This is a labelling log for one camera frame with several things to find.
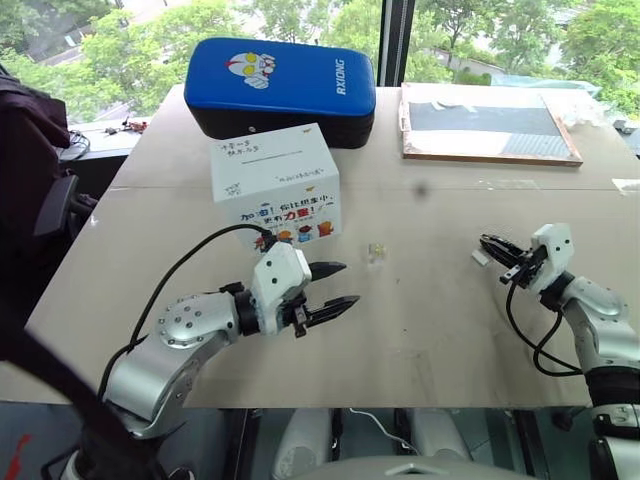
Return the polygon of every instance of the white cable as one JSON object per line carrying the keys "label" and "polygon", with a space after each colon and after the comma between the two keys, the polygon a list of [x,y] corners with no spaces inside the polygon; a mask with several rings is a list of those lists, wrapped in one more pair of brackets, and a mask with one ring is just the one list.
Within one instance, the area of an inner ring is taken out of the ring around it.
{"label": "white cable", "polygon": [[382,433],[385,437],[390,438],[391,440],[395,440],[396,442],[400,442],[402,445],[405,445],[410,450],[412,450],[416,455],[421,455],[418,449],[413,445],[411,445],[409,442],[407,442],[403,438],[396,437],[395,435],[391,435],[389,432],[387,432],[384,426],[380,423],[380,420],[378,420],[373,413],[363,412],[362,410],[355,410],[353,408],[350,408],[349,411],[351,413],[357,413],[358,415],[366,415],[367,417],[371,418],[374,422],[376,422],[376,425],[378,426],[378,428],[382,430]]}

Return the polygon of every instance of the tree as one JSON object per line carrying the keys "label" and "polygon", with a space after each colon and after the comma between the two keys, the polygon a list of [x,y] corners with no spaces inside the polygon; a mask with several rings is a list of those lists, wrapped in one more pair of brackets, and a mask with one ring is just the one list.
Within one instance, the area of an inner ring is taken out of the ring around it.
{"label": "tree", "polygon": [[38,64],[13,49],[0,50],[0,59],[24,84],[64,100],[71,122],[88,122],[118,104],[138,115],[153,113],[169,89],[184,82],[200,40],[242,36],[225,0],[196,0],[143,24],[128,25],[130,18],[114,10],[95,19],[74,63]]}
{"label": "tree", "polygon": [[573,0],[511,0],[504,5],[491,47],[499,50],[508,73],[539,70],[552,45],[562,38],[554,12]]}
{"label": "tree", "polygon": [[[324,45],[351,48],[366,54],[378,69],[380,37],[380,2],[351,0],[333,19],[329,31],[322,37]],[[442,32],[433,27],[433,15],[429,12],[414,16],[411,42],[407,56],[405,79],[415,82],[442,82],[451,74],[432,55],[431,49],[442,40]]]}
{"label": "tree", "polygon": [[242,36],[225,0],[196,0],[167,10],[152,22],[123,27],[126,10],[114,10],[92,25],[82,51],[99,78],[122,91],[121,102],[138,115],[153,113],[171,86],[184,82],[197,43],[217,35]]}
{"label": "tree", "polygon": [[67,16],[68,24],[78,27],[110,10],[105,0],[0,0],[0,47],[23,52],[33,39],[66,33],[53,30],[61,17]]}
{"label": "tree", "polygon": [[330,7],[330,0],[252,0],[243,11],[263,18],[260,31],[270,40],[308,43],[326,31]]}
{"label": "tree", "polygon": [[381,15],[380,2],[352,0],[333,19],[321,43],[362,52],[371,59],[373,70],[377,71]]}
{"label": "tree", "polygon": [[411,26],[409,52],[404,79],[407,82],[448,83],[452,73],[433,55],[433,48],[442,43],[446,34],[433,27],[433,13],[416,11]]}
{"label": "tree", "polygon": [[30,87],[42,90],[67,104],[71,122],[89,122],[109,105],[122,98],[120,87],[100,78],[86,59],[79,62],[48,66],[38,64],[12,49],[0,51],[2,64],[9,73]]}
{"label": "tree", "polygon": [[640,113],[640,0],[598,0],[567,29],[563,60],[574,79],[602,87],[599,98]]}
{"label": "tree", "polygon": [[418,0],[416,11],[431,11],[436,25],[442,25],[448,33],[449,60],[456,52],[458,40],[474,37],[481,31],[492,33],[494,19],[502,0]]}

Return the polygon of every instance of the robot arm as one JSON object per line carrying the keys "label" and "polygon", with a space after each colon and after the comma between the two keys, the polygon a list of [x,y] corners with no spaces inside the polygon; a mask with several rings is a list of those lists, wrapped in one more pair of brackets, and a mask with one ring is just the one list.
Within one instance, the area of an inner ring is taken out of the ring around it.
{"label": "robot arm", "polygon": [[503,283],[539,294],[545,307],[564,314],[573,331],[599,435],[590,445],[594,478],[638,478],[640,338],[629,325],[628,305],[610,289],[566,271],[573,255],[566,224],[539,229],[529,251],[493,235],[483,235],[480,243],[510,269],[500,277]]}
{"label": "robot arm", "polygon": [[240,335],[277,335],[293,325],[296,337],[342,314],[358,297],[341,297],[322,308],[305,307],[303,289],[341,269],[309,265],[300,250],[276,243],[254,269],[251,288],[232,284],[221,292],[191,295],[168,306],[147,338],[113,370],[104,400],[136,438],[154,438],[175,417],[202,367]]}

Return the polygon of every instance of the window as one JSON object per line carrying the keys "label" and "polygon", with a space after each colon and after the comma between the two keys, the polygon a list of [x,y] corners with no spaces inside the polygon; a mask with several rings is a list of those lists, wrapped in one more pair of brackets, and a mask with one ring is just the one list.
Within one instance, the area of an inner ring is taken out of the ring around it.
{"label": "window", "polygon": [[404,36],[414,0],[0,0],[0,63],[64,100],[70,123],[122,120],[153,114],[202,39],[347,47],[377,71],[386,21],[402,39],[384,39],[385,85],[581,80],[638,119],[639,2],[415,0]]}
{"label": "window", "polygon": [[199,41],[252,37],[378,60],[379,0],[0,0],[0,62],[69,123],[151,115]]}
{"label": "window", "polygon": [[405,81],[586,81],[640,118],[639,65],[639,0],[416,0]]}

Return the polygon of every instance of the red object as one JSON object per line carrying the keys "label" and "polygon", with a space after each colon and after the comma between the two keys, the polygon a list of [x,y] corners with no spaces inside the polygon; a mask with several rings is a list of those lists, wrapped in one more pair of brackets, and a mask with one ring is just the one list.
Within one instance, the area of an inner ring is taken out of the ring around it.
{"label": "red object", "polygon": [[20,471],[22,470],[22,466],[20,465],[20,454],[22,453],[22,449],[25,447],[27,443],[31,441],[31,435],[23,435],[18,442],[18,446],[16,447],[16,453],[13,454],[11,458],[11,463],[9,464],[9,469],[7,470],[7,474],[4,477],[4,480],[17,480]]}

